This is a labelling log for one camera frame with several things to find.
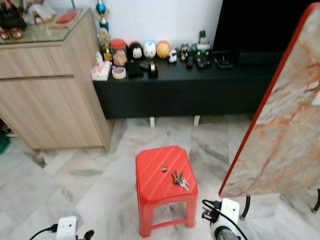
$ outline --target glass countertop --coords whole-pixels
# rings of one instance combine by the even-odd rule
[[[25,31],[22,32],[21,39],[10,38],[9,40],[2,40],[0,45],[10,45],[10,44],[28,44],[28,43],[47,43],[47,42],[61,42],[66,39],[69,33],[77,26],[80,20],[86,15],[91,8],[83,9],[82,11],[77,11],[78,14],[73,20],[73,22],[65,28],[53,28],[53,24],[58,20],[63,14],[66,14],[66,10],[57,10],[56,16],[51,22],[44,23],[41,25],[28,25]]]

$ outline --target white table leg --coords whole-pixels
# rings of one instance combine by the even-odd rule
[[[154,116],[151,116],[151,117],[150,117],[150,127],[151,127],[151,128],[154,128],[154,127],[155,127],[155,117],[154,117]]]
[[[200,115],[194,116],[194,119],[193,119],[193,126],[194,126],[194,127],[198,127],[198,125],[199,125],[199,120],[200,120]]]

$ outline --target red table edge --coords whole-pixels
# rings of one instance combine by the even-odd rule
[[[223,180],[223,183],[222,183],[222,185],[220,187],[220,190],[219,190],[219,196],[220,197],[221,197],[221,193],[223,191],[223,188],[225,187],[225,185],[227,183],[227,180],[228,180],[233,168],[236,165],[238,157],[239,157],[243,147],[245,146],[245,144],[246,144],[246,142],[247,142],[247,140],[248,140],[248,138],[250,136],[250,133],[253,130],[253,128],[254,128],[254,126],[255,126],[255,124],[257,122],[257,119],[258,119],[262,109],[264,108],[264,106],[265,106],[265,104],[266,104],[266,102],[267,102],[267,100],[268,100],[268,98],[270,96],[270,94],[272,92],[272,89],[274,88],[274,86],[275,86],[275,84],[276,84],[276,82],[277,82],[277,80],[278,80],[278,78],[279,78],[279,76],[280,76],[285,64],[286,64],[287,59],[288,59],[292,49],[294,48],[294,45],[295,45],[295,43],[296,43],[296,41],[297,41],[297,39],[298,39],[298,37],[300,35],[300,32],[301,32],[303,26],[305,25],[305,22],[306,22],[307,18],[309,17],[309,15],[314,10],[316,10],[318,8],[320,8],[320,2],[314,2],[314,3],[311,3],[304,10],[304,12],[302,14],[302,17],[300,18],[300,20],[299,20],[299,22],[298,22],[298,24],[297,24],[297,26],[296,26],[296,28],[294,30],[293,36],[292,36],[292,38],[291,38],[291,40],[290,40],[290,42],[289,42],[289,44],[288,44],[283,56],[281,58],[281,61],[280,61],[279,65],[278,65],[274,75],[273,75],[271,83],[270,83],[269,87],[267,88],[267,90],[265,92],[265,95],[264,95],[264,97],[263,97],[263,99],[262,99],[262,101],[261,101],[261,103],[260,103],[260,105],[259,105],[254,117],[253,117],[253,120],[252,120],[252,122],[251,122],[251,124],[250,124],[250,126],[249,126],[249,128],[248,128],[248,130],[247,130],[247,132],[246,132],[246,134],[245,134],[245,136],[243,138],[243,140],[242,140],[242,143],[241,143],[241,145],[240,145],[240,147],[239,147],[239,149],[238,149],[238,151],[237,151],[237,153],[236,153],[236,155],[235,155],[235,157],[233,159],[233,162],[232,162],[232,164],[231,164],[231,166],[230,166],[230,168],[229,168],[229,170],[228,170],[228,172],[227,172],[227,174],[226,174],[226,176],[225,176],[225,178]]]

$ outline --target black television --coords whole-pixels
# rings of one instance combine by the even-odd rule
[[[223,0],[212,51],[238,64],[278,64],[315,0]]]

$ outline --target marble floor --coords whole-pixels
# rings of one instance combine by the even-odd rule
[[[42,152],[44,161],[19,139],[0,156],[0,239],[29,239],[35,232],[77,216],[78,235],[90,229],[92,240],[138,240],[138,205],[135,189],[135,156],[142,150],[179,145],[189,155],[199,201],[194,228],[185,225],[153,230],[150,240],[210,240],[209,223],[201,219],[202,199],[218,200],[218,191],[250,124],[246,115],[119,119],[111,148]],[[245,198],[234,200],[244,209]],[[320,239],[320,211],[311,213],[315,189],[286,194],[253,196],[245,220],[238,225],[249,240]],[[154,211],[154,223],[181,214],[181,205]],[[37,239],[54,240],[54,233]]]

